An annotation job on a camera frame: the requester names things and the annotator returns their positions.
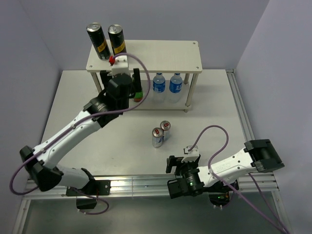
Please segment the black yellow-label can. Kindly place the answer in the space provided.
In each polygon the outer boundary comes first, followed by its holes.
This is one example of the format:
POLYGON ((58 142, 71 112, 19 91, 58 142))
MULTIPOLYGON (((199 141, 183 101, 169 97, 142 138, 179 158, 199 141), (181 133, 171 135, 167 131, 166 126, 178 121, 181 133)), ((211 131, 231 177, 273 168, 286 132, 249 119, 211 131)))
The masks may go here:
POLYGON ((108 60, 111 56, 101 25, 93 22, 87 25, 86 31, 100 60, 108 60))
POLYGON ((123 29, 119 24, 112 24, 108 28, 113 54, 126 53, 126 44, 123 29))

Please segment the green glass bottle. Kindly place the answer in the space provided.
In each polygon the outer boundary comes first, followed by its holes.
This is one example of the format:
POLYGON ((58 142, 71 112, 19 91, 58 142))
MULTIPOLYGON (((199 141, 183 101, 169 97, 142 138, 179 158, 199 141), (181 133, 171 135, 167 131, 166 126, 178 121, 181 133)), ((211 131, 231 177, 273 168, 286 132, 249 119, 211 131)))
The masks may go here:
POLYGON ((135 91, 134 102, 140 102, 143 99, 143 90, 141 92, 135 91))

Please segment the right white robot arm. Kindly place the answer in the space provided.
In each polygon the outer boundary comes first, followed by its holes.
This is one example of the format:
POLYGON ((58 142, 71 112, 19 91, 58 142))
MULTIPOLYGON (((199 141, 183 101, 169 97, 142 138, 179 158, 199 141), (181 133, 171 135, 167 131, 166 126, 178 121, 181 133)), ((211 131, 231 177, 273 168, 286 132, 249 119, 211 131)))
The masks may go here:
POLYGON ((238 189, 234 183, 248 173, 271 173, 285 165, 269 139, 251 140, 238 153, 207 166, 199 166, 198 147, 184 148, 184 156, 169 156, 166 173, 175 167, 176 179, 169 180, 167 187, 171 199, 181 196, 197 196, 202 193, 226 193, 227 184, 238 189))

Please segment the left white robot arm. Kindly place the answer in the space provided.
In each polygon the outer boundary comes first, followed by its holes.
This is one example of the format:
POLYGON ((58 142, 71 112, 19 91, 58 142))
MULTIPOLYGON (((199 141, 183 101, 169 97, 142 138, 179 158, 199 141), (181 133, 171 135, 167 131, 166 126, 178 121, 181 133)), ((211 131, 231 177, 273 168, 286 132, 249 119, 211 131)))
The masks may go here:
POLYGON ((101 71, 104 90, 91 99, 72 122, 44 143, 20 150, 24 167, 38 189, 46 192, 57 185, 69 186, 84 195, 96 189, 97 182, 88 170, 62 167, 59 162, 89 135, 129 110, 129 100, 141 89, 139 69, 133 72, 132 75, 125 72, 113 75, 101 71))

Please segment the silver blue energy can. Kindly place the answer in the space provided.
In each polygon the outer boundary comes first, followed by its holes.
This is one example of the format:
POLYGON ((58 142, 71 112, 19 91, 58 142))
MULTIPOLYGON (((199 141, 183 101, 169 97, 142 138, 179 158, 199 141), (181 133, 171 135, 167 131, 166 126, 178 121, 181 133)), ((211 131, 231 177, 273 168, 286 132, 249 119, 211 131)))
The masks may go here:
POLYGON ((163 141, 167 141, 170 136, 171 124, 169 121, 164 120, 160 123, 160 128, 163 130, 163 141))
POLYGON ((157 127, 152 130, 152 145, 159 148, 163 142, 164 132, 161 128, 157 127))

